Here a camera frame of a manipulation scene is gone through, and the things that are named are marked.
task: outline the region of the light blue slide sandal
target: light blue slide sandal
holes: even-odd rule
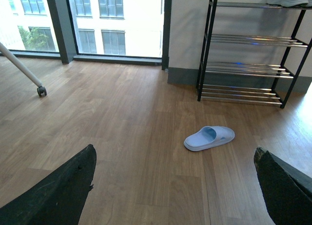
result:
[[[201,151],[232,141],[235,133],[225,126],[205,126],[184,141],[184,146],[191,151]]]

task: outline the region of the chrome shelf bar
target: chrome shelf bar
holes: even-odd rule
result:
[[[261,9],[298,9],[305,10],[310,9],[308,7],[293,6],[293,7],[283,7],[279,5],[269,5],[264,3],[235,3],[235,2],[218,2],[217,7],[237,7],[237,8],[261,8]]]
[[[243,35],[221,35],[213,34],[211,42],[216,43],[238,43],[238,44],[253,44],[267,46],[286,46],[286,47],[303,47],[308,45],[297,39],[286,37],[264,37],[264,36],[243,36]]]
[[[293,79],[293,74],[280,65],[207,62],[206,73]]]
[[[266,104],[277,104],[281,105],[281,102],[264,102],[264,101],[255,101],[255,100],[244,100],[244,99],[234,99],[234,98],[221,98],[221,97],[207,97],[202,96],[202,99],[216,99],[216,100],[228,100],[233,102],[253,102],[253,103],[266,103]]]
[[[278,95],[271,89],[204,85],[203,99],[229,100],[239,102],[268,103],[281,105]]]

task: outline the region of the gray baseboard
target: gray baseboard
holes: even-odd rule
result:
[[[196,85],[198,70],[169,67],[168,83]],[[312,82],[312,77],[299,76],[293,88],[293,92],[306,93]],[[205,83],[213,85],[270,88],[273,79],[240,75],[209,74],[205,77]],[[286,92],[291,80],[280,79],[276,91]]]

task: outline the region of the black metal shoe rack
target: black metal shoe rack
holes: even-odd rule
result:
[[[196,89],[198,92],[197,100],[210,99],[219,101],[247,102],[257,104],[273,104],[284,108],[292,92],[300,71],[312,47],[312,38],[310,43],[305,43],[296,38],[296,34],[307,10],[311,8],[288,7],[287,9],[300,10],[297,23],[294,27],[291,37],[267,37],[267,36],[243,36],[243,35],[223,35],[212,34],[217,7],[239,7],[239,8],[273,8],[281,9],[282,6],[257,4],[257,3],[232,3],[218,2],[218,0],[209,0],[207,21],[205,27],[204,41],[198,70]],[[264,64],[243,64],[228,62],[208,61],[209,49],[212,42],[216,43],[239,43],[239,44],[256,44],[267,46],[284,46],[286,47],[284,56],[280,65]],[[292,47],[305,48],[306,51],[299,64],[296,73],[292,73],[285,67],[287,56]],[[233,87],[233,86],[216,86],[204,84],[205,75],[209,73],[258,76],[265,78],[274,78],[271,88],[250,88],[250,87]],[[289,79],[291,85],[284,98],[281,98],[275,91],[276,85],[280,78]]]

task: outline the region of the white wall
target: white wall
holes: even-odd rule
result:
[[[173,0],[170,32],[169,67],[198,69],[209,0]],[[224,2],[265,3],[266,0],[219,0]],[[289,36],[297,10],[217,8],[214,33],[263,36]],[[309,42],[312,37],[312,11],[307,11],[298,37]],[[211,61],[280,64],[284,47],[212,43]],[[293,48],[286,66],[293,72],[304,50]],[[312,53],[301,76],[312,77]]]

